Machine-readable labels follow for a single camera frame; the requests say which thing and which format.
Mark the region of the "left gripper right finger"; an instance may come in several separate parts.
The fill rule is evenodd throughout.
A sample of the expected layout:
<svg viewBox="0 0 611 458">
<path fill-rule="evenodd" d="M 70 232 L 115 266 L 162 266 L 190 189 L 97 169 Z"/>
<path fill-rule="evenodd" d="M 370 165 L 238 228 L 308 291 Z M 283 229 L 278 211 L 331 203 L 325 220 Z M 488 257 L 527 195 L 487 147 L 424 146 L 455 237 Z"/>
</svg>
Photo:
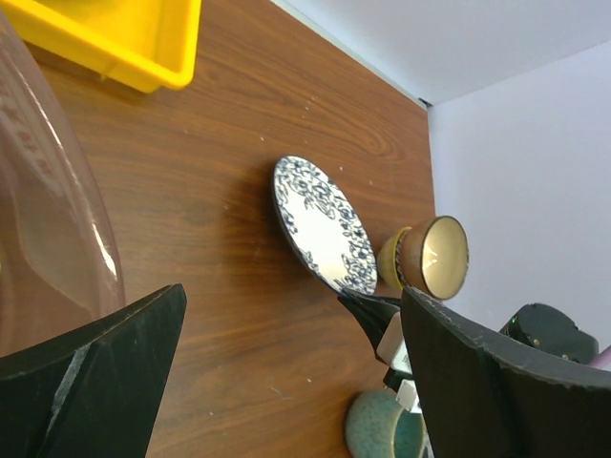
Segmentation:
<svg viewBox="0 0 611 458">
<path fill-rule="evenodd" d="M 436 457 L 607 457 L 610 374 L 406 287 L 400 316 Z"/>
</svg>

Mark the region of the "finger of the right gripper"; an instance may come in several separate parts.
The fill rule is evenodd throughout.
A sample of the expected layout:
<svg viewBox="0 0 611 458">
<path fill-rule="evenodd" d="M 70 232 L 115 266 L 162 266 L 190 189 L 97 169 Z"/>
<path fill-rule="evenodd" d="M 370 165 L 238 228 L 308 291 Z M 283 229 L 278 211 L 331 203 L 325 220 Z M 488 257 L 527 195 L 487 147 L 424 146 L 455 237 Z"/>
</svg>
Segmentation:
<svg viewBox="0 0 611 458">
<path fill-rule="evenodd" d="M 376 356 L 397 354 L 401 348 L 399 299 L 364 293 L 341 293 L 338 301 L 359 323 Z"/>
</svg>

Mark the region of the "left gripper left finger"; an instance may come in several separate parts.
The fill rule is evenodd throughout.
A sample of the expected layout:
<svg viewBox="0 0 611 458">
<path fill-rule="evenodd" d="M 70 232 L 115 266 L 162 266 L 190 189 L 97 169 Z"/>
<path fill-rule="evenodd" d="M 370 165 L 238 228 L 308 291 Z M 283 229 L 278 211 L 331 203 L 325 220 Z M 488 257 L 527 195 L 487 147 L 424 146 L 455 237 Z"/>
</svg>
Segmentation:
<svg viewBox="0 0 611 458">
<path fill-rule="evenodd" d="M 167 285 L 2 358 L 2 456 L 145 456 L 185 310 Z"/>
</svg>

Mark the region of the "dark floral plate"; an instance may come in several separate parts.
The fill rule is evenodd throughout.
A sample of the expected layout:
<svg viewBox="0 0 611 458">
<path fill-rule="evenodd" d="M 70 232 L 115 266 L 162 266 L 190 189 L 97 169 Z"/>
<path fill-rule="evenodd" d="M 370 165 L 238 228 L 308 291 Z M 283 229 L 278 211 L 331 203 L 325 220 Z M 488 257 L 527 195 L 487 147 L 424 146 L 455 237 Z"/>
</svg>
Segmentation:
<svg viewBox="0 0 611 458">
<path fill-rule="evenodd" d="M 375 292 L 378 274 L 369 236 L 337 184 L 313 162 L 283 156 L 272 177 L 283 231 L 309 272 L 330 289 Z"/>
</svg>

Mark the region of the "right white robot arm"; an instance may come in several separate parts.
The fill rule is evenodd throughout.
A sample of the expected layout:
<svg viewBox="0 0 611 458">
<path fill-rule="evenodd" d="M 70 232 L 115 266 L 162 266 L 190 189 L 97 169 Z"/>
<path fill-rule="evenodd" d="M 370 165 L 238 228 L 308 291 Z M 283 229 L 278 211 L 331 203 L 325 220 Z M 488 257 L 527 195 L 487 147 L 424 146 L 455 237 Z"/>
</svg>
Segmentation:
<svg viewBox="0 0 611 458">
<path fill-rule="evenodd" d="M 346 290 L 338 301 L 360 324 L 379 361 L 396 371 L 412 373 L 400 317 L 400 299 Z M 542 303 L 522 306 L 500 333 L 579 364 L 589 364 L 599 354 L 594 337 L 581 331 L 561 311 Z"/>
</svg>

